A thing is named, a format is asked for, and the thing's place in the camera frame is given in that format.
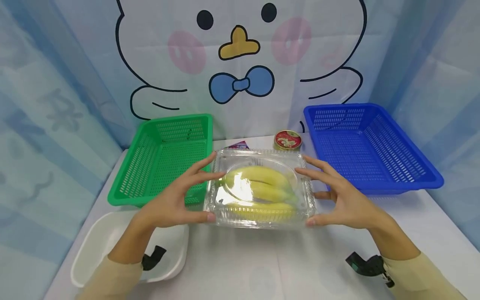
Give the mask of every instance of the beige sleeve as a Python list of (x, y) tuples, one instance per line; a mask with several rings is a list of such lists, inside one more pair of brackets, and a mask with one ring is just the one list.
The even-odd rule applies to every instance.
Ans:
[(384, 267), (395, 282), (390, 288), (396, 300), (464, 300), (425, 254), (407, 261), (384, 259)]
[(105, 256), (77, 300), (123, 300), (140, 280), (142, 264), (119, 264)]

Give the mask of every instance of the cartoon backdrop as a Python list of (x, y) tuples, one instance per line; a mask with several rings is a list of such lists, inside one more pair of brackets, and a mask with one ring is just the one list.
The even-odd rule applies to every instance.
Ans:
[(124, 114), (208, 112), (221, 139), (302, 132), (307, 105), (368, 101), (403, 1), (54, 3)]
[(308, 104), (380, 103), (480, 247), (477, 0), (0, 3), (2, 298), (42, 298), (138, 124), (186, 113), (233, 138), (303, 131)]

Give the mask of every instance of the hand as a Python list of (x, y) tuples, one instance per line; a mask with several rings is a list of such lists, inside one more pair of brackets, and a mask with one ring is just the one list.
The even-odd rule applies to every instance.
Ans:
[(153, 227), (171, 227), (187, 223), (215, 222), (215, 215), (209, 212), (190, 212), (185, 208), (185, 194), (193, 185), (223, 177), (225, 172), (207, 173), (202, 169), (216, 156), (194, 163), (180, 177), (175, 179), (163, 192), (147, 203), (135, 218)]
[(304, 156), (304, 158), (309, 164), (320, 168), (323, 172), (303, 168), (295, 168), (295, 171), (313, 180), (320, 180), (328, 184), (331, 191), (316, 192), (315, 198), (330, 199), (335, 202), (335, 208), (331, 213), (309, 218), (307, 226), (338, 224), (352, 228), (371, 229), (390, 218), (384, 210), (370, 201), (327, 162), (309, 156)]

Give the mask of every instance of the yellow beak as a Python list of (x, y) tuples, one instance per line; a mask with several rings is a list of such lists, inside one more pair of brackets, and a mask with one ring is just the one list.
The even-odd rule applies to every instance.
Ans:
[(244, 55), (257, 54), (259, 51), (260, 43), (254, 39), (248, 39), (245, 28), (237, 25), (232, 30), (230, 42), (218, 49), (218, 56), (221, 60), (232, 60)]

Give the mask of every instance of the banana bunch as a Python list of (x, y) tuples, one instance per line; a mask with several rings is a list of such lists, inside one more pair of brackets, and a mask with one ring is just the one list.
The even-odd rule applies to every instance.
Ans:
[(263, 166), (249, 166), (229, 172), (220, 180), (239, 201), (227, 204), (237, 215), (255, 221), (290, 218), (296, 196), (281, 172)]

